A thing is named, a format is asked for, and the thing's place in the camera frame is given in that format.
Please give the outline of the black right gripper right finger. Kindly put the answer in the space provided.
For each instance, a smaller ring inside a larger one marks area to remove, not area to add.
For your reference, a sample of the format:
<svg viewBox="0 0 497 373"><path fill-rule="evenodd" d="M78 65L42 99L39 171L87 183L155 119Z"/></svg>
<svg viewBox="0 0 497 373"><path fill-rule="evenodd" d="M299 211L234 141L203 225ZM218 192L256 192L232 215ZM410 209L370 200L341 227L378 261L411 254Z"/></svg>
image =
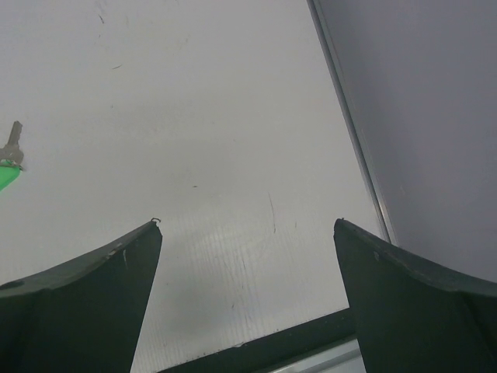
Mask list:
<svg viewBox="0 0 497 373"><path fill-rule="evenodd" d="M494 372L496 284L339 219L336 255L368 372Z"/></svg>

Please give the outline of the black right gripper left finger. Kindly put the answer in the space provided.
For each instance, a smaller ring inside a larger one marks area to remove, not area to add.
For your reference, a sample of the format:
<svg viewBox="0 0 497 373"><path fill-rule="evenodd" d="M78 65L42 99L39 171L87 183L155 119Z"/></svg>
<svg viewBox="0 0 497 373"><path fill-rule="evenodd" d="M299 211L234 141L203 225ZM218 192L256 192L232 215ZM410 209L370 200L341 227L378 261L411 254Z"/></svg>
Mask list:
<svg viewBox="0 0 497 373"><path fill-rule="evenodd" d="M1 286L3 372L129 372L162 247L157 221Z"/></svg>

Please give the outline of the silver key with green tag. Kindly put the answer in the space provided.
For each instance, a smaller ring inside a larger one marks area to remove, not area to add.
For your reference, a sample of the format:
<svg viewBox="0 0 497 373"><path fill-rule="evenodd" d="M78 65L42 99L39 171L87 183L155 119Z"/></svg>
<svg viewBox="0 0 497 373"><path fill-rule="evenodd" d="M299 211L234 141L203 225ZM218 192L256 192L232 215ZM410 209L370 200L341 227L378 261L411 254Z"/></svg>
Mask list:
<svg viewBox="0 0 497 373"><path fill-rule="evenodd" d="M1 148L1 190L12 183L23 170L24 153L19 145L22 129L23 125L16 120L12 125L9 139Z"/></svg>

